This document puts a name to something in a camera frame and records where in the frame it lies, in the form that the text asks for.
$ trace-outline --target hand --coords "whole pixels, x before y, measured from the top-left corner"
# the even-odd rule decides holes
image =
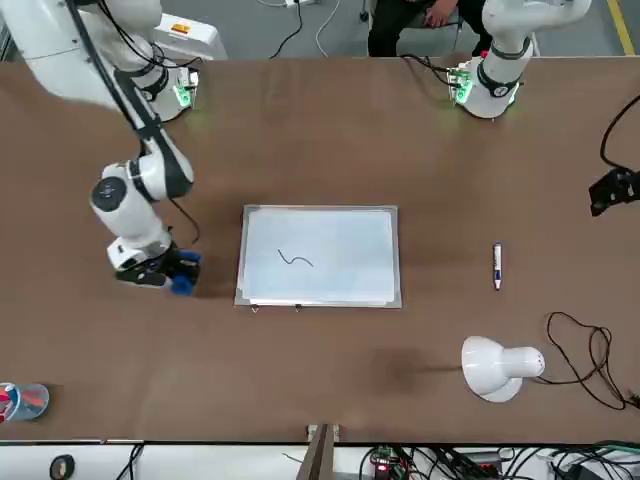
[[[424,24],[433,28],[442,27],[456,8],[458,0],[436,0],[436,3],[427,10]]]

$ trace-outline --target drawn squiggle line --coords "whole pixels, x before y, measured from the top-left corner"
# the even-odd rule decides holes
[[[284,255],[282,254],[282,252],[280,251],[280,249],[278,249],[278,253],[280,254],[280,258],[282,259],[282,261],[283,261],[284,263],[286,263],[287,265],[291,265],[291,264],[292,264],[293,262],[295,262],[296,260],[302,260],[303,262],[307,262],[311,268],[314,268],[314,267],[313,267],[313,263],[311,263],[309,260],[307,260],[307,259],[306,259],[306,258],[304,258],[304,257],[293,257],[293,258],[289,261],[289,260],[287,260],[286,258],[284,258]]]

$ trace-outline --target orange label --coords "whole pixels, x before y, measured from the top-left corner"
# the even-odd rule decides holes
[[[189,25],[182,25],[180,23],[175,23],[173,27],[171,27],[171,30],[173,30],[174,32],[184,33],[185,35],[187,35],[189,33],[189,30],[191,30],[191,27]]]

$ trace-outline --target white desk lamp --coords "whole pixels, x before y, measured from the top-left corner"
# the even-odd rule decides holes
[[[469,388],[495,403],[511,400],[522,379],[544,372],[544,357],[532,347],[504,348],[484,337],[469,337],[462,345],[462,371]]]

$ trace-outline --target person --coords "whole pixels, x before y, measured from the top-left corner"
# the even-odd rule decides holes
[[[378,0],[373,14],[373,26],[369,32],[369,55],[372,57],[395,57],[400,32],[411,21],[426,10],[425,26],[438,28],[447,24],[458,7],[458,14],[480,35],[473,49],[477,57],[491,47],[491,35],[482,24],[482,8],[485,0]]]

